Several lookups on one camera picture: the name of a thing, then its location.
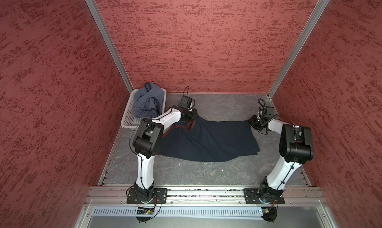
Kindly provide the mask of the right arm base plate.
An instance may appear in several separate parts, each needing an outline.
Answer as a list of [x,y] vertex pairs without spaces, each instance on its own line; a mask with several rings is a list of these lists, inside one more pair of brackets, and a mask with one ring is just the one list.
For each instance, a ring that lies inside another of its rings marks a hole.
[[247,205],[276,205],[285,204],[283,190],[275,190],[273,188],[246,188],[243,190],[244,198]]

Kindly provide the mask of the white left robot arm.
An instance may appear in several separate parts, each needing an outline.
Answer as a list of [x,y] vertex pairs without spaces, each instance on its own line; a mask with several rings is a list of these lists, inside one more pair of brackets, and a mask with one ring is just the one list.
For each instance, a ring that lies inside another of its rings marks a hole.
[[144,118],[137,127],[132,141],[138,159],[138,174],[133,190],[142,200],[149,201],[154,195],[154,160],[161,148],[165,131],[179,121],[192,121],[196,118],[197,109],[173,106],[158,117]]

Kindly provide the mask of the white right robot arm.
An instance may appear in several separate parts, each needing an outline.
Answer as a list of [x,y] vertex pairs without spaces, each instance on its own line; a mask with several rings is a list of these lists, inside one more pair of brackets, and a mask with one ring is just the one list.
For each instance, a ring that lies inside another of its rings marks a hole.
[[262,119],[254,115],[249,124],[252,128],[278,133],[279,160],[272,172],[264,178],[258,190],[261,203],[269,204],[282,197],[284,188],[293,173],[314,157],[312,133],[309,127],[297,126],[279,119]]

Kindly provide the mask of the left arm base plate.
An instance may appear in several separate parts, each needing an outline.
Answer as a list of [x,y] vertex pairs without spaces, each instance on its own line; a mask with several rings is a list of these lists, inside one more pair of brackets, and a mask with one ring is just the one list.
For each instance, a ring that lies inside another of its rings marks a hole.
[[168,189],[167,188],[150,188],[148,191],[137,188],[131,188],[127,192],[127,204],[166,204]]

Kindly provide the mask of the navy tank top red trim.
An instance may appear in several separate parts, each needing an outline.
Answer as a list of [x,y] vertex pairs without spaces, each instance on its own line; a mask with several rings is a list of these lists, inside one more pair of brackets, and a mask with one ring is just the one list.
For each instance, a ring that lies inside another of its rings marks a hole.
[[197,162],[226,162],[258,152],[247,121],[208,121],[201,117],[173,124],[159,149],[160,155]]

